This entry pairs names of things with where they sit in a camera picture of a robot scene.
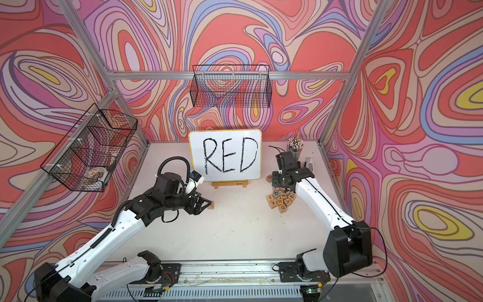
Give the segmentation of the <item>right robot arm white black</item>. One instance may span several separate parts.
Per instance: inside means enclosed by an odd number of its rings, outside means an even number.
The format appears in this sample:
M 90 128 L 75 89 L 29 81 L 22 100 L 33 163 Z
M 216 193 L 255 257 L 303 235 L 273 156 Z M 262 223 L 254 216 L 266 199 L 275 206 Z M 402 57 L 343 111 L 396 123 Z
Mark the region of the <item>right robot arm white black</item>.
M 292 152 L 280 152 L 275 156 L 278 170 L 272 173 L 272 186 L 295 193 L 306 202 L 322 222 L 327 236 L 323 250 L 303 252 L 297 256 L 298 270 L 304 273 L 324 271 L 336 278 L 358 271 L 373 264 L 372 232 L 364 221 L 355 221 L 344 212 L 323 190 L 315 175 L 301 167 Z

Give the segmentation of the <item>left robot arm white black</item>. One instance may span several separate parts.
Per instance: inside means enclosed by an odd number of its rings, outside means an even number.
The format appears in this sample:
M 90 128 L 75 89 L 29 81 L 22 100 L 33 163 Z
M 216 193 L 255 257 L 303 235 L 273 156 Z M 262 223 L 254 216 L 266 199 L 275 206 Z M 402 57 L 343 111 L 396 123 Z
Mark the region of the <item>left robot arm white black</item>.
M 198 215 L 212 204 L 197 192 L 204 177 L 188 169 L 186 177 L 162 169 L 172 161 L 187 163 L 181 156 L 170 157 L 158 169 L 152 188 L 116 210 L 111 223 L 88 243 L 56 264 L 45 263 L 34 272 L 32 293 L 37 301 L 98 301 L 106 294 L 132 282 L 162 283 L 164 289 L 176 284 L 173 273 L 161 260 L 145 250 L 124 263 L 100 271 L 109 256 L 134 235 L 159 219 L 167 211 L 184 210 Z

